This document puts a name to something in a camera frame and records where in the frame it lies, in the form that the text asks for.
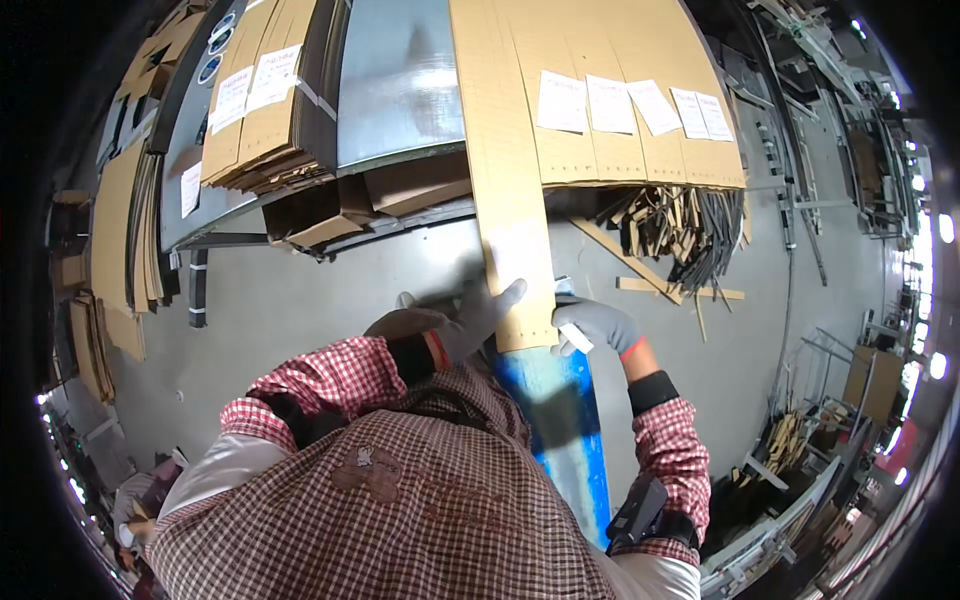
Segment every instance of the hand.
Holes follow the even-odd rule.
[[[573,323],[593,344],[609,344],[621,360],[640,341],[639,326],[627,314],[600,302],[557,296],[557,308],[553,311],[553,326]],[[555,355],[569,356],[576,348],[561,332],[560,343],[550,350]]]
[[[457,318],[434,329],[447,361],[459,363],[479,350],[493,335],[500,320],[526,293],[527,282],[523,279],[511,283],[499,296],[490,293],[485,278],[468,281]]]

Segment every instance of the red checkered shirt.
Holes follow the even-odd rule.
[[[447,385],[451,390],[464,389],[464,382],[468,380],[458,379],[459,375],[456,375],[456,370],[461,368],[455,366],[453,383],[442,384],[435,376],[433,385]],[[486,381],[488,380],[477,376],[469,382],[477,385]],[[506,395],[495,383],[492,385],[494,394]],[[397,373],[396,363],[383,338],[349,338],[292,358],[260,377],[253,382],[248,397],[234,400],[224,408],[220,421],[224,434],[253,436],[277,444],[292,455],[298,455],[294,435],[287,423],[277,417],[266,402],[253,396],[284,395],[292,397],[307,416],[329,411],[355,421],[379,408],[402,410],[401,405],[408,396],[407,393],[407,386]],[[675,398],[636,417],[633,428],[636,434],[636,457],[641,470],[654,474],[667,489],[668,500],[664,508],[690,515],[700,541],[703,542],[708,525],[710,494],[708,453],[694,430],[694,412],[693,407],[685,400]],[[522,420],[520,423],[502,421],[495,428],[507,432],[508,436],[519,440],[521,444],[528,442]],[[313,448],[322,444],[323,442],[318,442],[304,451],[314,451]],[[468,453],[467,458],[461,461],[469,461],[470,457]],[[469,469],[470,465],[457,465],[456,468]],[[484,468],[489,469],[490,465],[486,464]],[[503,481],[509,481],[506,475]],[[157,542],[148,547],[148,556],[159,555],[157,572],[161,575],[164,586],[173,583],[166,581],[166,576],[189,579],[198,576],[200,569],[199,566],[183,567],[182,564],[171,566],[171,560],[177,556],[180,556],[178,560],[183,560],[186,555],[177,550],[176,545],[171,547],[170,543],[167,543],[167,547],[162,547],[165,532],[199,526],[196,525],[199,523],[198,518],[215,510],[218,504],[230,502],[234,497],[232,495],[239,490],[238,488],[205,497],[200,502],[175,510],[158,522]],[[657,555],[681,560],[694,567],[699,565],[697,552],[675,540],[648,540],[638,546],[614,550],[614,555],[625,553]]]

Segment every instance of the worker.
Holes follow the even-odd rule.
[[[666,489],[663,514],[689,523],[609,558],[478,353],[526,288],[474,282],[453,320],[396,310],[254,381],[160,512],[147,554],[171,597],[699,598],[709,480],[693,408],[633,319],[558,297],[554,326],[619,353],[640,469]]]
[[[154,526],[153,519],[136,513],[136,503],[156,513],[177,477],[189,465],[180,449],[175,447],[172,455],[158,460],[153,470],[135,473],[117,488],[113,497],[113,535],[120,544],[119,556],[123,557],[124,564],[133,559],[131,548],[151,537]]]

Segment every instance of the concrete floor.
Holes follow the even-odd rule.
[[[762,111],[740,104],[740,119],[752,124]],[[839,156],[828,125],[804,122],[820,200],[846,197]],[[766,177],[756,130],[745,131],[750,165]],[[633,315],[681,391],[697,408],[697,430],[710,452],[710,473],[737,466],[758,434],[774,378],[783,332],[787,256],[774,191],[751,194],[753,244],[733,258],[725,288],[742,290],[733,314],[722,302],[703,302],[708,342],[701,341],[693,303],[674,306],[652,294],[615,289],[626,267],[567,223],[550,226],[554,273],[573,277],[581,296]],[[900,286],[893,252],[859,233],[856,211],[823,212],[818,242],[827,263],[823,287],[810,242],[797,233],[795,298],[787,358],[793,361],[798,395],[817,387],[801,335],[818,325],[852,344],[863,311],[882,309]],[[262,230],[258,213],[238,218],[231,229]],[[240,396],[259,375],[290,356],[339,338],[358,335],[394,308],[397,294],[416,297],[455,287],[462,271],[480,259],[473,221],[405,235],[361,247],[332,264],[268,248],[215,250],[207,280],[208,327],[187,326],[185,296],[147,315],[147,362],[111,355],[117,387],[116,413],[131,456],[140,468],[155,451],[178,444],[190,458],[201,456],[219,431],[221,408]],[[663,271],[666,265],[656,265]],[[186,270],[181,285],[187,289]],[[611,505],[618,506],[636,477],[625,380],[611,350],[590,355]],[[845,369],[832,370],[828,394],[839,395]],[[182,401],[178,400],[182,392]]]

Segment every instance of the stack of cardboard sheets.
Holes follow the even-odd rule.
[[[70,303],[70,323],[81,381],[93,397],[104,403],[113,402],[115,392],[104,346],[107,328],[103,308],[91,296],[76,298]]]
[[[501,351],[556,343],[544,186],[745,186],[725,94],[677,0],[449,0]]]
[[[204,2],[182,2],[143,42],[115,95],[122,105],[115,129],[105,132],[114,150],[105,156],[94,203],[90,287],[109,315],[110,339],[138,361],[145,359],[140,314],[168,304],[180,291],[176,272],[159,251],[163,155],[150,152],[154,113],[148,109],[166,93],[205,10]]]
[[[203,185],[263,194],[333,179],[348,17],[340,0],[251,4],[217,73]]]

